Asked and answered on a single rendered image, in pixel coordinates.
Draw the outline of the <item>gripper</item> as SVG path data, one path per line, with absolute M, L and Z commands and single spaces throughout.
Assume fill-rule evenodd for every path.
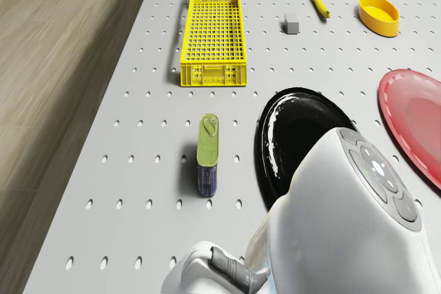
M 217 244 L 196 243 L 167 274 L 161 294 L 274 294 L 268 264 L 247 266 Z

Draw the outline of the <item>grey cube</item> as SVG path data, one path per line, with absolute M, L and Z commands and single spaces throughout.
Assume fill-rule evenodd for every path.
M 300 32 L 300 21 L 296 13 L 285 14 L 285 31 L 287 34 L 298 34 Z

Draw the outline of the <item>flat-sided can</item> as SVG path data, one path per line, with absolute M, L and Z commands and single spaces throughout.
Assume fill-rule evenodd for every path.
M 215 114 L 203 114 L 198 129 L 197 144 L 198 191 L 212 197 L 217 190 L 218 118 Z

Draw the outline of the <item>black plate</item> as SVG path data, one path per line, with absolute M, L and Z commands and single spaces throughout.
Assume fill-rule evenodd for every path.
M 316 91 L 290 87 L 270 98 L 254 139 L 256 175 L 267 209 L 289 191 L 293 174 L 310 149 L 336 127 L 358 130 L 339 106 Z

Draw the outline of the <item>yellow basket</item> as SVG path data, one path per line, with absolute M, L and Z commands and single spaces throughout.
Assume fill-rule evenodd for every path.
M 245 86 L 241 0 L 189 0 L 181 48 L 181 86 Z

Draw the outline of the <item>red plate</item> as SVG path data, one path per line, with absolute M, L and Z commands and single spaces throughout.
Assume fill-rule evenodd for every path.
M 441 190 L 441 81 L 409 69 L 392 70 L 379 82 L 378 102 L 407 158 Z

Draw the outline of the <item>banana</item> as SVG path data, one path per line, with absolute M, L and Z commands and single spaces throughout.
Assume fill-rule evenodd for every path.
M 323 0 L 314 0 L 314 3 L 322 17 L 324 17 L 325 19 L 329 19 L 331 17 L 331 13 L 326 5 L 323 3 Z

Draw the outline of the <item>yellow bowl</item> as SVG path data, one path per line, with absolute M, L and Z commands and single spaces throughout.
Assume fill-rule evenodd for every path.
M 373 32 L 385 37 L 399 35 L 400 14 L 387 0 L 358 0 L 360 20 Z

